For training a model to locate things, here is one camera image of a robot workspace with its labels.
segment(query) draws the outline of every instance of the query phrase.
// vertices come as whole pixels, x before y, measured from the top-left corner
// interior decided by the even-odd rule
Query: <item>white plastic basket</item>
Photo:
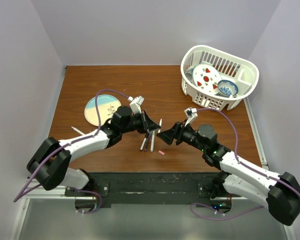
[[[198,64],[210,64],[219,71],[222,79],[234,82],[239,89],[236,97],[214,95],[195,86],[185,73]],[[220,111],[226,105],[227,110],[236,107],[253,92],[259,80],[259,70],[252,62],[206,45],[194,46],[186,53],[181,62],[181,75],[185,95],[190,95],[194,103],[204,108]]]

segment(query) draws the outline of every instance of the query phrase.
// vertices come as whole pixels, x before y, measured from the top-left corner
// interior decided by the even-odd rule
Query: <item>white wall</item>
[[[9,239],[13,199],[47,137],[63,69],[30,0],[0,0],[0,240]]]
[[[300,0],[281,1],[249,60],[260,70],[250,100],[269,167],[300,183]],[[293,226],[300,240],[300,215]]]
[[[194,45],[248,58],[280,0],[32,0],[64,65],[178,65]]]

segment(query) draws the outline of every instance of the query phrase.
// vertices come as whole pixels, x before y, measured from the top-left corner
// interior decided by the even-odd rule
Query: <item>brown wooden tabletop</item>
[[[79,134],[71,126],[84,133],[96,129],[87,122],[84,109],[88,101],[99,90],[114,89],[128,96],[143,96],[142,109],[159,123],[162,130],[171,128],[175,122],[186,119],[184,110],[199,108],[190,96],[185,96],[181,88],[181,73],[178,65],[161,66],[69,66],[56,106],[49,136],[57,140],[70,139]],[[115,93],[122,105],[129,102]],[[234,109],[222,111],[233,122],[238,132],[238,154],[261,166],[253,132],[244,101]],[[196,129],[201,124],[211,124],[218,134],[218,141],[234,150],[235,135],[229,123],[217,112],[199,112],[192,124]],[[95,151],[74,160],[70,167],[87,172],[218,172],[202,158],[202,152],[182,143],[166,145],[155,138],[154,151],[140,151],[144,134],[129,132],[122,140],[108,149]]]

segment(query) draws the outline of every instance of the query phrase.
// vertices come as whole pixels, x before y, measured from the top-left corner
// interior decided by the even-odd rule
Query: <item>robotic arm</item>
[[[237,156],[217,141],[218,135],[208,124],[197,130],[191,123],[198,116],[196,108],[185,110],[187,120],[176,122],[157,136],[166,144],[185,142],[203,152],[205,162],[221,172],[213,180],[214,188],[250,199],[267,208],[282,224],[290,226],[300,213],[300,185],[296,178],[285,172],[280,175],[252,164]]]
[[[88,174],[81,169],[69,168],[70,162],[88,153],[112,147],[122,139],[124,133],[138,131],[145,134],[160,128],[148,117],[146,111],[141,110],[144,101],[142,96],[135,99],[130,97],[128,100],[130,107],[120,106],[112,118],[91,133],[60,141],[53,137],[44,140],[27,164],[27,170],[31,174],[37,171],[35,178],[47,191],[57,186],[93,189],[93,182]],[[53,152],[56,154],[39,168]]]

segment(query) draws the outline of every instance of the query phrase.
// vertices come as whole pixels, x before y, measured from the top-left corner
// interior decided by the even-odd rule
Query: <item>blue and white bowl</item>
[[[218,92],[222,97],[229,98],[231,95],[234,96],[238,93],[238,86],[229,80],[221,80],[218,82]]]

